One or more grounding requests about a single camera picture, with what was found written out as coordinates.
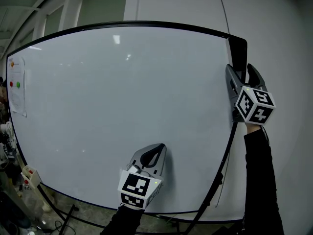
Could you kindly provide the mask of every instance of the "window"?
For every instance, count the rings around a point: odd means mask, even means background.
[[[26,45],[33,40],[34,30],[29,32],[22,40],[20,40],[20,46]]]
[[[83,0],[77,26],[122,21],[126,0]]]
[[[47,15],[44,36],[58,32],[63,6]]]

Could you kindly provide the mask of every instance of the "black whiteboard frame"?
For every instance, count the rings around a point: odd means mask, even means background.
[[[68,35],[68,34],[72,34],[72,33],[77,33],[77,32],[81,32],[81,31],[86,31],[86,30],[93,30],[93,29],[102,29],[102,28],[112,28],[112,27],[160,27],[160,28],[171,28],[171,29],[179,29],[179,30],[188,30],[188,31],[193,31],[193,32],[198,32],[198,33],[203,33],[203,34],[208,34],[208,35],[212,35],[212,36],[216,36],[216,37],[220,37],[220,38],[224,38],[224,39],[231,39],[231,42],[232,43],[244,43],[246,45],[246,40],[242,39],[242,38],[239,38],[239,37],[236,37],[236,36],[233,36],[233,35],[230,35],[228,33],[224,33],[224,32],[221,32],[221,31],[217,31],[217,30],[213,30],[213,29],[208,29],[208,28],[204,28],[204,27],[200,27],[200,26],[194,26],[194,25],[189,25],[189,24],[182,24],[182,23],[172,23],[172,22],[159,22],[159,21],[121,21],[121,22],[108,22],[108,23],[96,23],[96,24],[89,24],[89,25],[83,25],[83,26],[79,26],[79,27],[75,27],[75,28],[70,28],[70,29],[66,29],[66,30],[63,30],[63,31],[59,31],[59,32],[56,32],[56,33],[53,33],[53,34],[50,34],[50,35],[47,35],[47,36],[44,36],[44,37],[41,37],[39,39],[36,39],[24,46],[21,46],[19,48],[17,48],[16,50],[14,50],[13,52],[9,53],[6,57],[6,78],[7,78],[7,62],[8,62],[8,57],[29,47],[29,46],[32,46],[32,45],[35,45],[35,44],[38,44],[38,43],[41,43],[43,41],[46,41],[46,40],[49,40],[49,39],[53,39],[53,38],[57,38],[57,37],[60,37],[60,36],[64,36],[64,35]],[[246,49],[245,51],[242,52],[243,56],[242,56],[242,59],[246,59]],[[246,72],[243,71],[242,72],[242,78],[246,76]],[[22,149],[21,147],[19,146],[19,142],[18,142],[18,137],[16,135],[16,132],[15,132],[15,128],[14,128],[14,124],[13,124],[13,120],[12,120],[12,116],[11,116],[11,111],[10,111],[10,118],[11,118],[11,122],[12,122],[12,127],[13,127],[13,131],[14,131],[14,134],[15,134],[15,137],[16,137],[16,140],[17,140],[17,148],[18,148],[18,151],[21,155],[21,158],[24,162],[25,165],[27,165],[27,162],[26,162],[26,159],[22,153]],[[228,157],[228,154],[229,154],[229,151],[230,151],[230,148],[231,148],[231,144],[232,144],[232,141],[233,141],[233,138],[234,138],[234,135],[235,135],[235,132],[236,132],[236,128],[237,128],[237,123],[233,123],[233,127],[232,127],[232,130],[231,130],[231,134],[230,134],[230,137],[229,137],[229,140],[228,140],[228,144],[227,144],[227,147],[226,147],[226,150],[225,150],[225,153],[224,153],[224,156],[223,156],[223,159],[221,161],[221,165],[217,171],[217,174],[216,174],[216,177],[208,191],[208,194],[207,196],[205,197],[205,199],[203,200],[203,203],[201,204],[200,208],[196,211],[184,211],[184,212],[166,212],[166,213],[157,213],[157,214],[184,214],[184,213],[192,213],[192,212],[197,212],[197,215],[196,217],[194,218],[194,220],[186,220],[185,222],[188,222],[190,223],[190,226],[187,228],[187,230],[185,232],[181,232],[184,233],[184,234],[188,234],[189,231],[194,227],[195,224],[197,223],[224,223],[224,222],[233,222],[234,220],[231,220],[231,221],[199,221],[199,219],[201,218],[202,214],[204,213],[205,209],[210,205],[210,201],[212,200],[218,186],[220,185],[220,182],[221,182],[221,177],[220,175],[222,174],[222,169],[224,167],[224,164],[225,164],[225,161],[226,161],[226,158]],[[49,186],[46,186],[60,194],[63,194],[63,195],[66,195],[62,192],[59,192]],[[42,192],[42,195],[43,197],[48,201],[48,197],[47,195],[44,193],[43,190],[41,190],[40,192]],[[83,200],[80,200],[80,199],[77,199],[77,198],[74,198],[74,197],[71,197],[71,196],[68,196],[70,198],[73,198],[75,200],[78,200],[78,201],[81,201],[81,202],[84,202],[84,203],[87,203],[87,204],[90,204],[90,205],[94,205],[94,206],[98,206],[98,207],[102,207],[102,208],[106,208],[106,209],[111,209],[111,210],[116,210],[116,209],[112,209],[112,208],[108,208],[108,207],[104,207],[104,206],[100,206],[100,205],[97,205],[97,204],[93,204],[93,203],[89,203],[89,202],[86,202],[86,201],[83,201]],[[52,203],[51,201],[48,201],[50,203],[50,205],[52,205],[51,207],[56,211],[56,213],[62,218],[64,219],[64,217],[61,215],[60,212],[64,213],[63,211],[61,210],[58,210]],[[156,213],[153,213],[153,212],[149,212],[149,213],[146,213],[148,215],[154,215]],[[92,225],[95,225],[95,226],[98,226],[97,224],[93,224],[91,222],[88,222],[88,221],[85,221],[85,220],[81,220],[83,222],[87,222],[89,224],[92,224]]]

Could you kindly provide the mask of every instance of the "hand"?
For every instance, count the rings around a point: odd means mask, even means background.
[[[252,123],[246,123],[246,131],[247,133],[255,132],[261,129],[260,125],[252,124]]]

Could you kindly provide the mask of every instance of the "floor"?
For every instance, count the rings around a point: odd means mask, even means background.
[[[75,211],[73,213],[74,216],[87,220],[92,223],[96,223],[99,225],[106,226],[111,217],[114,215],[116,211],[89,205],[69,197],[66,197],[57,192],[52,192],[54,199],[56,201],[56,206],[60,210],[65,212],[69,212],[71,206],[74,204],[79,208],[79,211]],[[27,207],[33,211],[35,216],[41,221],[45,223],[47,228],[55,229],[55,222],[62,221],[61,218],[54,212],[51,211],[46,213],[42,209],[42,201],[36,196],[36,194],[32,190],[24,190],[20,193],[22,200],[25,202]],[[68,225],[70,225],[76,232],[77,235],[98,235],[103,229],[95,227],[93,225],[89,225],[83,223],[81,221],[70,219]],[[179,223],[179,230],[181,232],[185,231],[188,227],[188,223]],[[190,235],[211,235],[215,231],[217,231],[223,225],[196,225],[193,230],[189,233]],[[137,229],[137,232],[149,232],[149,233],[174,233],[177,232],[177,224],[176,222],[166,221],[162,218],[143,215],[140,226]],[[40,235],[44,234],[38,229],[30,228],[27,230],[23,230],[23,235]],[[74,235],[74,231],[71,228],[66,228],[65,235]]]

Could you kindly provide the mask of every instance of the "ceiling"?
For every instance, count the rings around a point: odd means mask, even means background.
[[[14,36],[44,0],[0,0],[0,59]]]

